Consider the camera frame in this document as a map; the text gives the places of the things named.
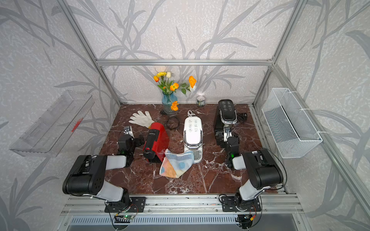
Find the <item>small green can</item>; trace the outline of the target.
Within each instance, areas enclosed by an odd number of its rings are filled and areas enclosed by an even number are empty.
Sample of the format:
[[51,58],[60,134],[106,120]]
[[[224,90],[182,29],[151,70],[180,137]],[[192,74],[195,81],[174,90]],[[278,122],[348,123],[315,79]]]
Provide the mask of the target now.
[[197,97],[197,106],[204,107],[205,106],[205,97],[203,95],[199,95]]

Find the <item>blue glass vase with flowers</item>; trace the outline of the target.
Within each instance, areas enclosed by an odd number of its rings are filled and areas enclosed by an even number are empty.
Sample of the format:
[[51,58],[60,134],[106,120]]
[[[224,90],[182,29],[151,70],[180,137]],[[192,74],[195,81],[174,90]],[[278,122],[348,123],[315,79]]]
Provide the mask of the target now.
[[186,95],[188,92],[195,91],[197,84],[197,80],[193,76],[189,77],[188,83],[184,82],[181,84],[172,80],[171,77],[172,73],[170,71],[159,72],[153,77],[158,88],[162,91],[163,110],[168,115],[173,115],[179,110],[176,93],[181,92]]

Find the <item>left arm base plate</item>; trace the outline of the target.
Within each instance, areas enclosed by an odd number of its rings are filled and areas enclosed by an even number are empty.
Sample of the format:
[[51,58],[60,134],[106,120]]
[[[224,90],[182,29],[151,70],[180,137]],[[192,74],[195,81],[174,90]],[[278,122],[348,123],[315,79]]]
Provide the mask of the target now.
[[143,213],[145,207],[146,197],[134,196],[130,197],[127,202],[107,202],[105,213]]

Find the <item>white coffee machine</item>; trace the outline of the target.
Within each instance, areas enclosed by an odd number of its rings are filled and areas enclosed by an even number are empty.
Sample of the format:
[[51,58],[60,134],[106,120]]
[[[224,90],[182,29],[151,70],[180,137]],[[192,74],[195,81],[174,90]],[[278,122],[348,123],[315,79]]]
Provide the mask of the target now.
[[194,163],[201,162],[203,156],[202,121],[197,116],[189,116],[184,123],[184,151],[192,151]]

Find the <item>white work glove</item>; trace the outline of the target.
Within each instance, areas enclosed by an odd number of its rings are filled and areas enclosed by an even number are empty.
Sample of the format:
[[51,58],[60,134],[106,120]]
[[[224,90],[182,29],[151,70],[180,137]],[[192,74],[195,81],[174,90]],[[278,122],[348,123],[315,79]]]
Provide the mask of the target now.
[[150,113],[148,111],[145,111],[144,113],[142,111],[138,111],[137,113],[133,113],[133,115],[130,117],[129,123],[136,124],[141,127],[146,127],[150,129],[151,125],[155,121],[152,119]]

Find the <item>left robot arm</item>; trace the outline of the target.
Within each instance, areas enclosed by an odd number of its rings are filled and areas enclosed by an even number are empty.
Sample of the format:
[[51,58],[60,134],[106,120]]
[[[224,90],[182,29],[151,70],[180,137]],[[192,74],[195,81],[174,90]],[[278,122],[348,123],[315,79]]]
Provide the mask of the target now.
[[135,149],[144,143],[143,135],[134,138],[124,134],[118,140],[117,155],[78,156],[63,182],[63,193],[130,205],[128,190],[107,182],[105,174],[108,170],[129,167],[134,160]]

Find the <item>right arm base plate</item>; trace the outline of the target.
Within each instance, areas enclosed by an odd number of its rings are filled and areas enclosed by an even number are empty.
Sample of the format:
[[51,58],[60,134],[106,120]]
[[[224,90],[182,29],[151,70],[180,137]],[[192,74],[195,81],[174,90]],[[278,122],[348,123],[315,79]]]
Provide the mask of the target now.
[[261,203],[258,198],[249,201],[242,200],[236,196],[219,195],[223,212],[261,212]]

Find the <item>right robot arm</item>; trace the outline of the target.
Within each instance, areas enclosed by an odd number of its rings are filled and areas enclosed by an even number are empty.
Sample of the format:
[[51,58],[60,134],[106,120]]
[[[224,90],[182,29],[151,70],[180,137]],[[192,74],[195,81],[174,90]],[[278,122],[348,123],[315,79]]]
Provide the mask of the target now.
[[269,149],[240,153],[240,141],[237,137],[229,137],[226,141],[226,165],[232,170],[247,170],[249,179],[235,195],[236,206],[239,208],[251,204],[265,190],[283,183],[283,173],[272,157]]

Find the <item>black coffee machine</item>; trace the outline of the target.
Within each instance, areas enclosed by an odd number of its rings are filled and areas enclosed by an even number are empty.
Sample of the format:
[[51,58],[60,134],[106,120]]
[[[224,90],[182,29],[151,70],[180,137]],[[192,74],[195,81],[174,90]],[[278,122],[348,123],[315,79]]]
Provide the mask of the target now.
[[217,145],[221,148],[225,148],[226,146],[226,142],[224,142],[224,125],[229,125],[232,128],[237,121],[237,112],[234,103],[229,99],[220,100],[214,119],[214,136]]

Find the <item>colourful striped cloth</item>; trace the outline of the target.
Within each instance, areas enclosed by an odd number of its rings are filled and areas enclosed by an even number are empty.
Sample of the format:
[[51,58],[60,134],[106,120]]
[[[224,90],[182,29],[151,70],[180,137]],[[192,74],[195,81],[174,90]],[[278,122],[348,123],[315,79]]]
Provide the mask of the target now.
[[172,153],[169,149],[165,151],[165,158],[161,165],[159,174],[167,178],[180,178],[194,164],[194,152],[186,151],[181,154]]

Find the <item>clear plastic wall shelf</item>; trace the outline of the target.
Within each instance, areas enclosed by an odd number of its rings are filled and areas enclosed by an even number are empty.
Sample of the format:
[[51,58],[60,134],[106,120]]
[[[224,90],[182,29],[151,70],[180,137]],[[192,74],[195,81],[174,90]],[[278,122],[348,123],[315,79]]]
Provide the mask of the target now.
[[23,157],[56,157],[93,105],[92,95],[65,91],[10,150]]

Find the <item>red coffee machine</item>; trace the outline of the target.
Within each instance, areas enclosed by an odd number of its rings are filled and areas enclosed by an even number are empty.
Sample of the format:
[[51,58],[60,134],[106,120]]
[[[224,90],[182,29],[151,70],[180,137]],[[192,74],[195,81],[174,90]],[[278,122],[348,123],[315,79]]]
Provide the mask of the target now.
[[162,163],[169,147],[169,136],[163,124],[154,122],[148,131],[143,156],[149,163]]

